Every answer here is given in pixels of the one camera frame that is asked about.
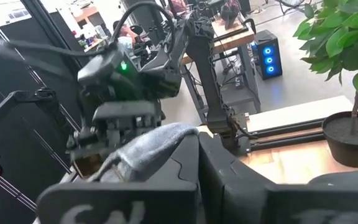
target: wooden table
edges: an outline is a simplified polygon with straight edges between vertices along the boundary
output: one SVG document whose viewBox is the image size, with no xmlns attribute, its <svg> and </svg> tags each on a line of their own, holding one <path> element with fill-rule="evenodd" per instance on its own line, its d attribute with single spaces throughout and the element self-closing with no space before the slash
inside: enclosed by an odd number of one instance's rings
<svg viewBox="0 0 358 224">
<path fill-rule="evenodd" d="M 244 21 L 244 18 L 238 17 L 236 21 L 234 22 L 232 28 L 226 30 L 224 28 L 224 22 L 222 19 L 215 20 L 212 22 L 212 27 L 215 30 L 215 37 L 220 37 L 222 35 L 228 34 L 230 32 L 239 30 L 243 28 L 243 25 L 241 24 Z M 248 30 L 246 32 L 243 32 L 241 34 L 234 35 L 230 38 L 223 39 L 222 41 L 215 42 L 213 54 L 219 54 L 224 52 L 225 50 L 231 50 L 240 46 L 243 46 L 245 44 L 249 44 L 252 41 L 254 41 L 255 34 L 252 30 Z M 191 63 L 193 60 L 185 54 L 183 56 L 183 59 L 181 61 L 182 65 L 186 65 L 188 63 Z"/>
<path fill-rule="evenodd" d="M 99 45 L 100 43 L 105 41 L 106 39 L 107 39 L 107 37 L 98 39 L 97 41 L 93 42 L 89 47 L 85 48 L 84 52 L 88 52 L 88 51 L 92 50 L 94 47 L 96 47 L 97 45 Z"/>
<path fill-rule="evenodd" d="M 333 113 L 351 109 L 351 102 L 345 96 L 339 96 L 251 115 L 247 127 L 249 131 L 257 131 L 325 118 Z M 199 130 L 210 133 L 206 126 L 199 127 Z M 277 184 L 306 184 L 323 174 L 358 170 L 336 162 L 326 141 L 255 151 L 239 159 Z"/>
</svg>

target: green led light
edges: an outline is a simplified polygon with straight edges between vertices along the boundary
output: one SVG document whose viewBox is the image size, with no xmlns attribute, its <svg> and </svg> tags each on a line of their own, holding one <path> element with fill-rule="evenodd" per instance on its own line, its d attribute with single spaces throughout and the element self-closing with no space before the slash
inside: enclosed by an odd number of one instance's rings
<svg viewBox="0 0 358 224">
<path fill-rule="evenodd" d="M 128 68 L 127 63 L 121 62 L 121 69 L 122 69 L 122 70 L 127 70 L 127 68 Z"/>
</svg>

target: gray towel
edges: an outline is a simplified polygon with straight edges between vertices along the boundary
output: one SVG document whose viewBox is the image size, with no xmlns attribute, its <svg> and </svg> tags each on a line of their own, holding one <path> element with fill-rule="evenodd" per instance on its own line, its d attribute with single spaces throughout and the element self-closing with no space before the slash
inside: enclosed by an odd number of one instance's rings
<svg viewBox="0 0 358 224">
<path fill-rule="evenodd" d="M 173 123 L 138 136 L 111 153 L 87 181 L 146 181 L 164 165 L 176 146 L 189 134 L 198 134 L 197 128 L 184 123 Z"/>
</svg>

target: tree trunk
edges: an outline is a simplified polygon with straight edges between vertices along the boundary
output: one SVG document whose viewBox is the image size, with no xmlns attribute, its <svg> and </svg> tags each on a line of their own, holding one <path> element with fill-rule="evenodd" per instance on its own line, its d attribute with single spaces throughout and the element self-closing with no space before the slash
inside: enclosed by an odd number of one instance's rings
<svg viewBox="0 0 358 224">
<path fill-rule="evenodd" d="M 358 112 L 358 91 L 356 90 L 356 95 L 354 96 L 354 104 L 352 109 L 351 134 L 356 134 L 357 112 Z"/>
</svg>

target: potted plant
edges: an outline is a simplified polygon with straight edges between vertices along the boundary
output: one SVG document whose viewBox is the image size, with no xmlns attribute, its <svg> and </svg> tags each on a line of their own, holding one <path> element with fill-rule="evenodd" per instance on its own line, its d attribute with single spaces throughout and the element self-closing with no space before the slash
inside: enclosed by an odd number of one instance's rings
<svg viewBox="0 0 358 224">
<path fill-rule="evenodd" d="M 352 111 L 327 117 L 323 133 L 335 160 L 358 167 L 358 0 L 324 0 L 321 9 L 306 4 L 305 15 L 294 37 L 306 41 L 300 50 L 310 70 L 327 73 L 326 81 L 337 77 L 341 85 L 342 71 L 354 72 Z"/>
</svg>

